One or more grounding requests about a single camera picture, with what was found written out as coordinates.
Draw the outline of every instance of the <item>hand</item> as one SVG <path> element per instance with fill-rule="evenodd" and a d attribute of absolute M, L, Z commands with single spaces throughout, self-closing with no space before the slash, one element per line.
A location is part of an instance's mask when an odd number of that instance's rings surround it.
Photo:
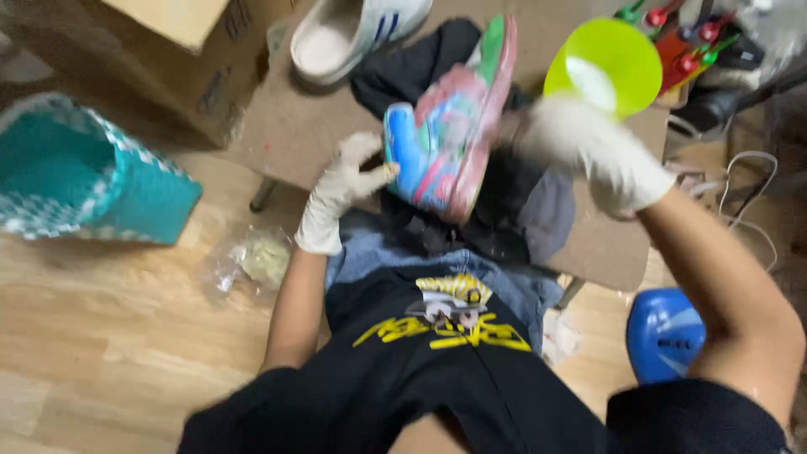
<path fill-rule="evenodd" d="M 356 132 L 339 144 L 339 154 L 325 169 L 308 197 L 295 235 L 300 249 L 326 255 L 335 255 L 342 250 L 339 218 L 356 200 L 376 192 L 398 174 L 399 167 L 395 163 L 387 163 L 370 172 L 359 172 L 359 166 L 381 146 L 381 137 L 371 132 Z"/>
<path fill-rule="evenodd" d="M 550 96 L 503 117 L 493 140 L 585 177 L 600 209 L 617 218 L 658 202 L 675 181 L 630 130 L 574 99 Z"/>

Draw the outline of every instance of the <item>teal basket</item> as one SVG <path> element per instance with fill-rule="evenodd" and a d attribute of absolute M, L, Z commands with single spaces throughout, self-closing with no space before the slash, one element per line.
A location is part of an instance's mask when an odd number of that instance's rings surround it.
<path fill-rule="evenodd" d="M 0 114 L 0 228 L 174 244 L 202 186 L 98 113 L 48 93 Z"/>

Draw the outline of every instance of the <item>denim jeans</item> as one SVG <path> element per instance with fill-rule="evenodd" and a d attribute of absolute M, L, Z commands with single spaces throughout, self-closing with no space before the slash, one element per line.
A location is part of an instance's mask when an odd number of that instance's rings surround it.
<path fill-rule="evenodd" d="M 340 220 L 342 252 L 331 257 L 325 271 L 325 291 L 334 284 L 357 282 L 379 268 L 436 266 L 453 273 L 469 273 L 487 285 L 524 323 L 530 345 L 541 354 L 544 312 L 563 294 L 554 276 L 528 265 L 505 266 L 470 250 L 441 257 L 421 257 L 405 247 L 405 231 L 388 229 L 372 213 L 353 209 Z"/>

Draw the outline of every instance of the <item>lime green bowl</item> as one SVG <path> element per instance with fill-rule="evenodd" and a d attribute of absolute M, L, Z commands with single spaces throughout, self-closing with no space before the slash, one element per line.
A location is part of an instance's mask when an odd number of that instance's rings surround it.
<path fill-rule="evenodd" d="M 592 19 L 574 30 L 558 51 L 544 95 L 572 93 L 623 120 L 659 95 L 662 66 L 653 43 L 615 19 Z"/>

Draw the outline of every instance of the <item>white sneaker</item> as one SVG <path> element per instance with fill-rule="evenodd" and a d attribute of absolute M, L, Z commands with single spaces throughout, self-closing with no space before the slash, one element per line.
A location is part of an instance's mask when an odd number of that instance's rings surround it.
<path fill-rule="evenodd" d="M 291 38 L 291 60 L 309 82 L 332 84 L 412 32 L 431 8 L 432 0 L 319 0 Z"/>

